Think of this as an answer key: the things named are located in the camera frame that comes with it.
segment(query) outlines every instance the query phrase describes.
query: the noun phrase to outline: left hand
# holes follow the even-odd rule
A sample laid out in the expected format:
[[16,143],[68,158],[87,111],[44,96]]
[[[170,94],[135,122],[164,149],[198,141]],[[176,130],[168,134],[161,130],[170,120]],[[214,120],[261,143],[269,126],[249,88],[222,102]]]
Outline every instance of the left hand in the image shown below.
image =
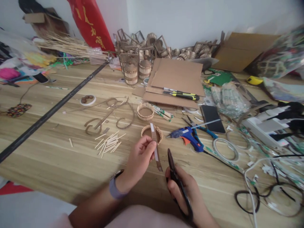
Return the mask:
[[149,163],[155,158],[157,143],[148,135],[144,135],[131,150],[127,167],[116,178],[116,187],[122,193],[129,192],[143,177]]

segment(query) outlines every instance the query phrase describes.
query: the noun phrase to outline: white floor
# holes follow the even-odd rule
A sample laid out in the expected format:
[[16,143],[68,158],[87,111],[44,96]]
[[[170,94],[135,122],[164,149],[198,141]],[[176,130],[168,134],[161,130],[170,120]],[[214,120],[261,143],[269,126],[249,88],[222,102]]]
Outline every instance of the white floor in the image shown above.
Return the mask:
[[0,195],[0,228],[47,228],[62,213],[74,209],[74,205],[40,192]]

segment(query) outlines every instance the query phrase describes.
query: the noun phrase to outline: skin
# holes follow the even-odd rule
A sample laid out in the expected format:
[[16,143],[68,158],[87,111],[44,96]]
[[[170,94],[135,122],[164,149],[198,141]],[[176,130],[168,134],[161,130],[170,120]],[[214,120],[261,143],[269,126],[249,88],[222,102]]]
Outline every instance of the skin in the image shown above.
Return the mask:
[[[124,172],[116,178],[116,187],[121,193],[128,193],[143,177],[149,163],[155,158],[156,142],[144,135],[134,145],[130,152]],[[199,228],[220,227],[209,213],[195,179],[176,165],[177,174],[183,182],[187,196],[193,209],[193,221]],[[187,214],[187,206],[177,184],[170,179],[170,168],[165,173],[168,178],[168,190],[176,198],[180,208]],[[70,215],[69,220],[73,228],[104,227],[121,200],[111,196],[109,184],[90,198],[82,202]]]

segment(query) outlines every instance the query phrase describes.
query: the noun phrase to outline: wooden table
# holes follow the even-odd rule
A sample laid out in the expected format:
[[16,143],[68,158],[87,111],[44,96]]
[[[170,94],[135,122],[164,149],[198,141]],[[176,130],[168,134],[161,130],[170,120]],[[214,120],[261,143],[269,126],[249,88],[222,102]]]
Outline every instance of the wooden table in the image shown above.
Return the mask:
[[[53,86],[73,89],[96,68],[97,66],[82,64],[69,67],[69,70],[59,69],[56,74],[51,75],[52,78],[57,79]],[[235,76],[246,85],[257,100],[271,101],[259,88],[245,83],[247,75],[235,74]],[[115,171],[125,167],[133,144],[139,139],[142,128],[149,123],[135,116],[132,126],[119,132],[119,135],[127,134],[121,138],[120,147],[112,154],[106,153],[101,159],[94,149],[98,142],[94,140],[96,136],[85,134],[84,123],[93,118],[103,118],[110,109],[107,110],[108,106],[103,103],[84,111],[74,110],[83,108],[79,103],[81,97],[93,94],[97,97],[95,104],[110,97],[119,97],[118,100],[126,100],[125,97],[129,97],[133,103],[133,110],[136,111],[141,98],[132,95],[134,88],[121,82],[122,77],[120,71],[104,68],[1,163],[0,176],[75,205],[107,183]],[[33,107],[23,116],[9,118],[1,114],[0,151],[71,91],[45,86],[45,84],[37,84],[25,95],[22,101],[32,104]],[[20,88],[3,85],[1,88],[0,110],[5,111],[19,103],[28,85],[22,85]],[[166,136],[171,131],[185,126],[182,116],[181,108],[178,108],[172,122],[155,115],[153,123],[159,126]],[[103,124],[103,130],[106,127],[110,128],[107,135],[117,131],[115,124],[121,117],[126,118],[121,122],[122,126],[131,121],[132,112],[127,105],[115,109],[107,118],[109,123]],[[205,146],[212,148],[212,138],[201,131],[198,131],[198,134]],[[72,139],[73,148],[70,146],[69,138]],[[237,206],[233,197],[236,191],[245,189],[240,174],[206,154],[193,152],[191,146],[184,146],[181,139],[171,138],[163,139],[159,146],[163,169],[168,166],[167,148],[171,149],[175,162],[196,179],[208,209],[221,226],[252,227],[250,217]],[[225,146],[219,145],[218,148],[223,151]],[[238,165],[247,168],[246,164],[250,159],[246,153],[242,151],[240,153]],[[268,186],[275,182],[274,178],[264,174],[260,167],[255,168],[249,177],[253,177],[254,174],[258,174],[260,186]],[[179,214],[167,191],[164,173],[157,170],[155,162],[149,165],[143,179],[123,202],[124,206],[144,204],[161,212]],[[259,227],[294,227],[300,224],[302,215],[285,218],[262,204],[257,220]]]

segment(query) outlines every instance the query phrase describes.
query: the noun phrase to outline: pink yarn ball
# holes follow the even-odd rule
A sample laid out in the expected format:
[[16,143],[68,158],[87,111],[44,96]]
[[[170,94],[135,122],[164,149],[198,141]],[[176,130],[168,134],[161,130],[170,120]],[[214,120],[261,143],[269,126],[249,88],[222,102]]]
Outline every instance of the pink yarn ball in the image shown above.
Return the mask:
[[4,80],[12,80],[17,78],[20,75],[19,71],[16,71],[13,68],[3,68],[0,69],[0,78]]

